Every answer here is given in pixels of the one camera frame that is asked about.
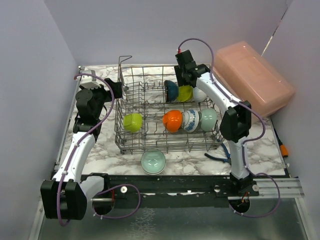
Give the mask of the dark blue glazed bowl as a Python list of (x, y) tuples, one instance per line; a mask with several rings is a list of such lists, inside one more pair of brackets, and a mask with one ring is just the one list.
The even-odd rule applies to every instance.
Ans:
[(165, 102), (174, 102), (179, 96), (179, 87), (171, 80), (164, 81)]

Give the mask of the lime green square bowl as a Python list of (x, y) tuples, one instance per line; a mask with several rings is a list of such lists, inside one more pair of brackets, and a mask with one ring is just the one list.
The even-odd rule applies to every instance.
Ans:
[(123, 118), (123, 128), (131, 133), (138, 132), (142, 127), (143, 118), (140, 113), (127, 114)]

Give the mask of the white blue floral bowl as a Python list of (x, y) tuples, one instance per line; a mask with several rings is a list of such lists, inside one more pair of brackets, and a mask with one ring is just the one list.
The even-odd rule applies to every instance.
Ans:
[(197, 110), (189, 109), (182, 113), (181, 128), (187, 133), (192, 133), (198, 127), (200, 116)]

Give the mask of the mint green ceramic bowl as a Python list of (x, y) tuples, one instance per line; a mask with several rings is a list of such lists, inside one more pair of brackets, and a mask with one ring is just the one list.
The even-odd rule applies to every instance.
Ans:
[(211, 131), (217, 122), (217, 113), (213, 108), (206, 108), (199, 112), (200, 128), (204, 132)]

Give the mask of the grey wire dish rack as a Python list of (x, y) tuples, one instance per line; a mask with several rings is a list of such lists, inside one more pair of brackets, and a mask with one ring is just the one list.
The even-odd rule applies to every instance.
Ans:
[[(222, 114), (209, 98), (200, 103), (192, 99), (167, 103), (165, 81), (177, 81), (173, 65), (125, 64), (129, 59), (130, 55), (122, 55), (118, 59), (117, 80), (122, 84), (122, 98), (116, 101), (114, 131), (115, 144), (121, 154), (144, 153), (151, 149), (164, 153), (209, 151), (220, 146), (224, 140), (219, 131)], [(171, 110), (184, 112), (207, 108), (212, 108), (217, 113), (215, 127), (209, 132), (197, 129), (188, 133), (179, 129), (170, 133), (163, 125), (163, 115)], [(137, 132), (131, 133), (125, 130), (124, 117), (134, 113), (142, 116), (142, 126)]]

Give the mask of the orange bowl white inside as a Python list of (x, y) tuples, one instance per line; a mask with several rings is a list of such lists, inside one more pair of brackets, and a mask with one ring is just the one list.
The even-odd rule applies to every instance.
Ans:
[(170, 133), (176, 133), (179, 130), (182, 120), (182, 113), (179, 110), (170, 110), (162, 117), (162, 123)]

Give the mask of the teal ringed dark rim bowl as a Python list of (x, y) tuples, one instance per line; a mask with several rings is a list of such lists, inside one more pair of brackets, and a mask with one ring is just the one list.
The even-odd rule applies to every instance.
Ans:
[(158, 175), (166, 167), (166, 157), (160, 150), (151, 149), (142, 154), (140, 164), (145, 173)]

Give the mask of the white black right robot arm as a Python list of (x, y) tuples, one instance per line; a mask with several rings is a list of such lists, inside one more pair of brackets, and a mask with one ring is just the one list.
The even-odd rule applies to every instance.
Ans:
[(230, 191), (240, 196), (253, 183), (245, 158), (248, 153), (246, 140), (252, 126), (251, 104), (240, 101), (219, 83), (205, 64), (197, 65), (189, 50), (178, 51), (174, 67), (179, 83), (197, 87), (219, 108), (222, 120), (219, 131), (229, 146), (231, 172)]

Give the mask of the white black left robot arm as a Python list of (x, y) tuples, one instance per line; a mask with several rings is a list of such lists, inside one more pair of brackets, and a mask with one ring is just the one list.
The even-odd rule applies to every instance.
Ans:
[(80, 84), (75, 95), (77, 116), (73, 125), (70, 148), (51, 180), (45, 180), (40, 193), (44, 214), (48, 219), (82, 220), (87, 203), (95, 196), (106, 197), (111, 186), (103, 177), (91, 175), (82, 180), (82, 172), (89, 153), (101, 132), (101, 112), (105, 103), (113, 103), (123, 96), (122, 83), (105, 78), (103, 84), (92, 76)]

